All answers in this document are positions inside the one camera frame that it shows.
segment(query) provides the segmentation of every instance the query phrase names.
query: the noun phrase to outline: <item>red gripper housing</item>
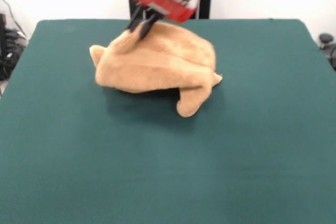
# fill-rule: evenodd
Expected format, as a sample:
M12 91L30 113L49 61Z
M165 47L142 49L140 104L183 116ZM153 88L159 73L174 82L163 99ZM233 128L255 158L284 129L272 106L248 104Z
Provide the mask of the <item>red gripper housing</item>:
M150 6L156 11L161 12L167 19L172 21L183 23L187 21L197 10L195 8L189 8L183 3L179 3L175 0L134 0L139 2L143 6Z

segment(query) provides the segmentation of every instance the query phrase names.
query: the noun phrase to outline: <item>tan towel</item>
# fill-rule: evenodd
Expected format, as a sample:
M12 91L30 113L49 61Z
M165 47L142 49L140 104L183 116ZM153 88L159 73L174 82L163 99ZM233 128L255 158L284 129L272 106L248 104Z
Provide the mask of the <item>tan towel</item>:
M124 31L108 47L90 47L96 83L129 93L178 88L178 113L194 115L222 80L215 72L213 45L165 22L155 23L148 35L138 40L142 26L132 33Z

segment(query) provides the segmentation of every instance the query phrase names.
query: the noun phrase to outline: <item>crumpled towel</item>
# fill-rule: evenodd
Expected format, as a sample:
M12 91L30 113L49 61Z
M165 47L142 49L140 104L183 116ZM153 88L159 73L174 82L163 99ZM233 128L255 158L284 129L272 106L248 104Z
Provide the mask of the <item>crumpled towel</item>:
M108 47L90 47L96 83L129 93L178 88L177 112L183 117L194 115L222 80L215 72L213 45L162 21L138 40L142 26L132 33L124 31Z

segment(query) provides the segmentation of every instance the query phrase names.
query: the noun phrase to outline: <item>black cable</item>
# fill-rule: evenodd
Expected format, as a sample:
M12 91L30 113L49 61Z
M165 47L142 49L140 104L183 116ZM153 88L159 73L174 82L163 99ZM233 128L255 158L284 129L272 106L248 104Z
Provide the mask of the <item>black cable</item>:
M21 28L21 26L20 26L20 25L18 24L18 22L15 20L14 15L13 15L13 12L12 12L12 8L11 8L11 6L9 5L9 3L8 3L6 0L2 0L2 2L4 2L5 5L7 5L8 10L9 10L9 13L10 13L10 15L11 15L11 17L12 17L12 19L13 19L15 25L17 26L17 28L19 28L19 30L21 31L21 33L22 33L24 36L27 37L27 35L25 34L25 32L23 31L23 29Z

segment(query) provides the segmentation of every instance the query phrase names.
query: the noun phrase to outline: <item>green table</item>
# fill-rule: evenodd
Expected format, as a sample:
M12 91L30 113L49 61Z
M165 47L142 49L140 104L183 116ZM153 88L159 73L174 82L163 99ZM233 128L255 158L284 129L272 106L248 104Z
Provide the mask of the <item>green table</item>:
M127 23L38 24L0 101L1 224L336 223L336 74L303 23L187 22L224 76L189 119L95 84Z

